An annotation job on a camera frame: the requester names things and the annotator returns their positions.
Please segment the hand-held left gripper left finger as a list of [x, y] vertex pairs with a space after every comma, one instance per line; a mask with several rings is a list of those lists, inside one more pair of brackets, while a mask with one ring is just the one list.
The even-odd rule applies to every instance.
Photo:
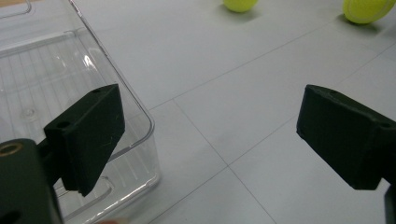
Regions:
[[44, 128], [39, 148], [48, 181], [88, 195], [124, 132], [119, 86], [88, 92]]

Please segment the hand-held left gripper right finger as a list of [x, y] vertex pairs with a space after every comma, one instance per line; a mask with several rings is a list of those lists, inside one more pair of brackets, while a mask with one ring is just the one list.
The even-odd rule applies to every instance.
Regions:
[[396, 186], [396, 121], [328, 88], [308, 85], [297, 134], [353, 189]]

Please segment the clear plastic storage box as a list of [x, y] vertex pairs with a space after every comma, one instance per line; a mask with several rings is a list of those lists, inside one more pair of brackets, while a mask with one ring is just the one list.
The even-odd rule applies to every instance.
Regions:
[[65, 224], [131, 222], [127, 209], [160, 179], [154, 121], [74, 0], [0, 0], [0, 143], [44, 127], [89, 91], [120, 87], [125, 132], [90, 194], [55, 190]]

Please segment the yellow tennis ball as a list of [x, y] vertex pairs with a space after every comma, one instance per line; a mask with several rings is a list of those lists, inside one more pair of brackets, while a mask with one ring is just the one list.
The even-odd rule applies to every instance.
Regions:
[[396, 5], [396, 0], [344, 0], [343, 13], [348, 21], [368, 24], [385, 17]]
[[258, 0], [223, 0], [224, 6], [232, 12], [244, 13], [251, 10]]

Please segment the white grid board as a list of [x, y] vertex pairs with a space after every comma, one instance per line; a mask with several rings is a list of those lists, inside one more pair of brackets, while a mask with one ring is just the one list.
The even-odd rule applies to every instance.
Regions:
[[297, 134], [304, 87], [396, 120], [396, 7], [343, 0], [74, 0], [154, 121], [160, 179], [124, 224], [386, 224], [388, 183], [357, 191]]

